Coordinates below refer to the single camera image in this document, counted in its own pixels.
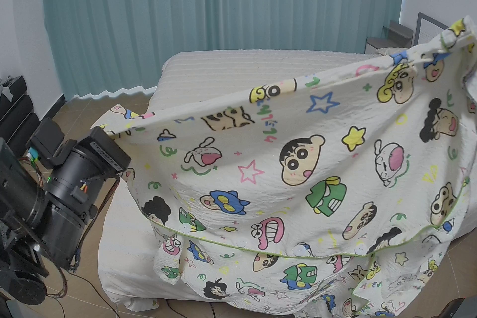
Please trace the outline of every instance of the bed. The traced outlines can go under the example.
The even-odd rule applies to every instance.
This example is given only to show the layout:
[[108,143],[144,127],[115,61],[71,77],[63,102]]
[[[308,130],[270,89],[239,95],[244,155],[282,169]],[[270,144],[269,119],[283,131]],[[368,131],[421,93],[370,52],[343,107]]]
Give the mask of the bed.
[[[163,75],[149,102],[149,110],[157,112],[188,102],[208,100],[221,94],[280,81],[292,74],[312,74],[370,57],[355,53],[296,50],[180,53],[164,65]],[[473,194],[471,207],[458,235],[468,233],[476,226],[477,197]],[[121,242],[117,239],[119,234],[130,240]],[[184,283],[166,284],[152,271],[158,245],[151,225],[138,210],[126,183],[122,182],[107,212],[98,253],[99,277],[111,301],[123,303],[130,310],[141,311],[154,309],[158,297],[206,300]]]

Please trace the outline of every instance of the brown floor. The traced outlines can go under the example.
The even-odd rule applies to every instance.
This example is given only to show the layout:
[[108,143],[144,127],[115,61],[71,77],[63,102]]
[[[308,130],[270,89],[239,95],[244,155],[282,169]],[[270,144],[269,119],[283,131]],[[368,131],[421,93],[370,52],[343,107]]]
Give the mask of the brown floor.
[[[53,119],[60,125],[68,138],[79,138],[84,135],[90,126],[111,106],[121,103],[123,106],[137,113],[146,111],[149,97],[143,94],[122,95],[118,98],[103,98],[101,100],[73,100],[64,105]],[[101,203],[105,192],[111,183],[103,187],[98,197],[97,205]],[[89,279],[107,298],[101,288],[98,278],[97,253],[99,240],[103,231],[105,211],[98,217],[93,229],[85,240],[81,266],[77,274]],[[444,260],[436,274],[422,290],[420,295],[402,311],[399,316],[411,318],[420,315],[424,318],[438,315],[444,306],[454,298],[470,297],[477,294],[477,229],[457,239],[445,254]],[[46,279],[49,291],[61,288],[61,281],[54,268],[49,267],[51,276]],[[67,274],[68,295],[61,299],[67,318],[114,318],[116,315],[96,295],[94,290],[85,281]],[[158,300],[159,308],[149,312],[133,313],[123,305],[114,304],[121,317],[180,317],[171,311],[164,300]],[[206,302],[172,301],[171,306],[188,318],[212,318],[210,305]],[[48,318],[63,316],[59,304],[47,298],[44,303],[32,308]],[[214,303],[217,318],[265,318],[269,315],[236,309],[226,303]]]

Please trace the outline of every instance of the baseboard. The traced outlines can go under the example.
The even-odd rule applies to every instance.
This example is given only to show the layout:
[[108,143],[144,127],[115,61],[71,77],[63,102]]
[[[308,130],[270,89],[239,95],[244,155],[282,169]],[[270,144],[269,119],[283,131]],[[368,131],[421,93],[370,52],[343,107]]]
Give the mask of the baseboard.
[[57,112],[60,111],[60,109],[65,103],[66,103],[66,100],[64,98],[64,94],[62,94],[61,97],[59,97],[58,100],[55,102],[55,104],[51,106],[51,108],[46,112],[43,119],[45,118],[53,119],[53,117],[56,115]]

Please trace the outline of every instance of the yellow circle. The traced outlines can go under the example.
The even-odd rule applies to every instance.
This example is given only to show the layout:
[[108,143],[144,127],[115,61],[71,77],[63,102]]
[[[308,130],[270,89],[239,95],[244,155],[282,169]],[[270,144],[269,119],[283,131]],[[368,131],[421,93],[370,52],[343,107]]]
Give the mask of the yellow circle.
[[407,122],[407,115],[401,114],[399,117],[396,118],[396,124],[405,124]]

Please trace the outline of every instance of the cartoon print fabric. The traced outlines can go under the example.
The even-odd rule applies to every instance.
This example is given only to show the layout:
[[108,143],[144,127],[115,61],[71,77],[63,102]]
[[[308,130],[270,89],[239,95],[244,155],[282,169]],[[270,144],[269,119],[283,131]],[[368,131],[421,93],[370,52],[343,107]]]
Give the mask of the cartoon print fabric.
[[310,76],[97,122],[159,240],[154,272],[296,317],[397,316],[468,207],[477,49],[431,42]]

